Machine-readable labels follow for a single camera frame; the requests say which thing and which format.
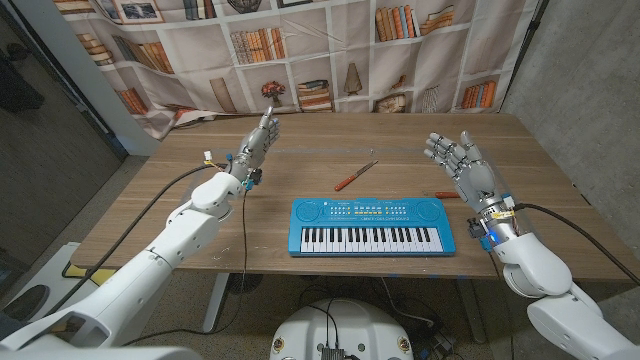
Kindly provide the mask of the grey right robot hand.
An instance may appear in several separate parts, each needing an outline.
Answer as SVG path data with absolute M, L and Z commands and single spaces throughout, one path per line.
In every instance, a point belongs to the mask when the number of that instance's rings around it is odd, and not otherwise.
M 460 134 L 459 142 L 431 133 L 426 146 L 424 154 L 444 169 L 460 198 L 477 214 L 486 221 L 515 216 L 499 195 L 494 172 L 468 131 Z

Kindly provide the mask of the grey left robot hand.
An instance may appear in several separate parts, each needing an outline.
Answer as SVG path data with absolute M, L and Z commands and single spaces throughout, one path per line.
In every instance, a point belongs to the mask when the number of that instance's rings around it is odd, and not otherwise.
M 264 162 L 269 148 L 279 138 L 280 124 L 273 117 L 272 106 L 261 116 L 256 128 L 242 140 L 238 154 L 231 163 L 229 173 L 239 181 L 245 180 L 252 170 L 258 169 Z

